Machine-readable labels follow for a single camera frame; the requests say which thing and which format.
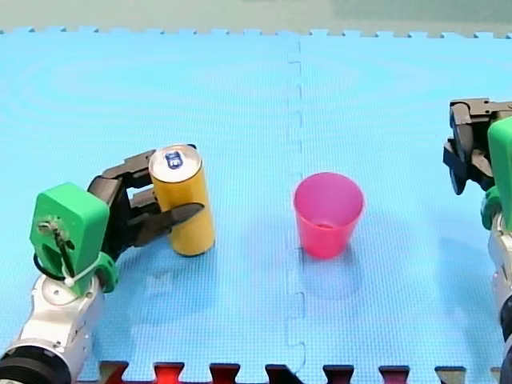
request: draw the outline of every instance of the can lid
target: can lid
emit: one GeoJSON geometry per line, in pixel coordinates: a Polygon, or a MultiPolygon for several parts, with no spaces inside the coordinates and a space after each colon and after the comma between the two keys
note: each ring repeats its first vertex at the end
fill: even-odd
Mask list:
{"type": "Polygon", "coordinates": [[[161,182],[183,182],[199,171],[201,161],[192,146],[176,144],[157,150],[150,158],[149,171],[161,182]]]}

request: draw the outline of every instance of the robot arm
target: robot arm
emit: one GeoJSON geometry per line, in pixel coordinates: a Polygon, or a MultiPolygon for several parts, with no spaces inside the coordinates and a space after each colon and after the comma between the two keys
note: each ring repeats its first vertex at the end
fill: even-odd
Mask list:
{"type": "Polygon", "coordinates": [[[87,191],[67,183],[38,196],[30,240],[41,271],[32,311],[0,359],[0,384],[71,384],[91,348],[104,293],[118,282],[115,262],[193,217],[199,203],[161,212],[151,185],[153,151],[128,158],[93,179],[87,191]]]}
{"type": "Polygon", "coordinates": [[[493,293],[505,341],[501,384],[512,383],[512,102],[486,98],[450,104],[454,132],[444,145],[443,161],[452,186],[461,194],[471,180],[486,192],[482,224],[490,232],[488,250],[496,272],[493,293]]]}

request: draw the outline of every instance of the white cable tie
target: white cable tie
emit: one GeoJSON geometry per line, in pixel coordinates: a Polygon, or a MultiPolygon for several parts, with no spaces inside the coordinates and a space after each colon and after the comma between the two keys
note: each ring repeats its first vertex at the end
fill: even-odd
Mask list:
{"type": "Polygon", "coordinates": [[[96,268],[96,266],[99,264],[99,262],[101,261],[102,259],[102,254],[99,254],[98,255],[98,258],[90,265],[88,266],[87,268],[85,268],[82,272],[80,272],[79,274],[77,274],[74,278],[72,278],[68,271],[66,270],[66,266],[64,264],[62,264],[62,274],[64,275],[64,284],[66,284],[66,286],[68,286],[69,288],[71,288],[72,286],[74,286],[74,284],[80,280],[81,278],[83,278],[86,274],[88,274],[89,272],[91,272],[94,268],[96,268]]]}

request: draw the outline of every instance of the yellow can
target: yellow can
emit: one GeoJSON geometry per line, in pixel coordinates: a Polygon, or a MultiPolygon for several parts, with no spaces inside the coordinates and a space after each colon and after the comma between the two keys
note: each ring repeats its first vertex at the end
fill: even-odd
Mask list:
{"type": "Polygon", "coordinates": [[[215,242],[214,220],[199,152],[187,144],[157,150],[150,158],[149,171],[162,211],[189,202],[205,206],[190,220],[173,228],[169,235],[170,246],[185,256],[208,251],[215,242]]]}

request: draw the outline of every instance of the cable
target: cable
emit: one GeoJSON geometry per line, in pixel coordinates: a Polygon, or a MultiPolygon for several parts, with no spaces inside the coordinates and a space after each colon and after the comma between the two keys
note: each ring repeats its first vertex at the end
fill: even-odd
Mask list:
{"type": "Polygon", "coordinates": [[[73,278],[75,276],[73,265],[71,264],[70,256],[67,253],[66,249],[66,242],[64,242],[64,239],[62,238],[60,232],[55,229],[54,230],[54,239],[55,239],[55,245],[58,247],[58,250],[61,251],[62,260],[64,261],[64,265],[66,266],[66,269],[70,273],[70,276],[73,278]]]}
{"type": "Polygon", "coordinates": [[[35,264],[35,267],[38,269],[38,271],[41,272],[42,274],[44,274],[45,276],[47,276],[53,280],[57,280],[58,282],[64,281],[65,278],[63,276],[57,276],[56,274],[52,274],[44,266],[42,266],[41,263],[39,262],[39,258],[38,258],[37,254],[34,254],[34,264],[35,264]]]}

